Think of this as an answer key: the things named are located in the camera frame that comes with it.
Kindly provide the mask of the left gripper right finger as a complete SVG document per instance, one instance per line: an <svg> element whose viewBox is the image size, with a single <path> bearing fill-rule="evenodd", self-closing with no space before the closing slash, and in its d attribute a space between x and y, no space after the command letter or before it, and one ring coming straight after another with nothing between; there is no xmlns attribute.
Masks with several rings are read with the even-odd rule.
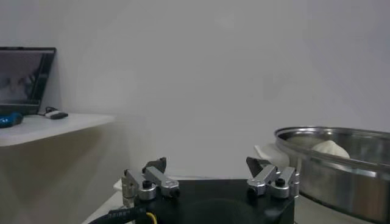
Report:
<svg viewBox="0 0 390 224"><path fill-rule="evenodd" d="M268 160L246 158L252 174L247 180L249 198L258 198L267 192L274 198L297 198L299 196L300 173L294 167L280 170Z"/></svg>

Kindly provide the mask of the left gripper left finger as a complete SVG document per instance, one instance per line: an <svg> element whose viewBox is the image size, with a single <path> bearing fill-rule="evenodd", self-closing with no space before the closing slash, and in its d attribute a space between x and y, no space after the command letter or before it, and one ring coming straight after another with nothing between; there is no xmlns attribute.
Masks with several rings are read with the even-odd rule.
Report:
<svg viewBox="0 0 390 224"><path fill-rule="evenodd" d="M178 198L180 185L165 175L166 157L149 161L140 172L126 169L121 177L122 202L127 208L131 207L134 199L151 201L157 197L157 191L166 198Z"/></svg>

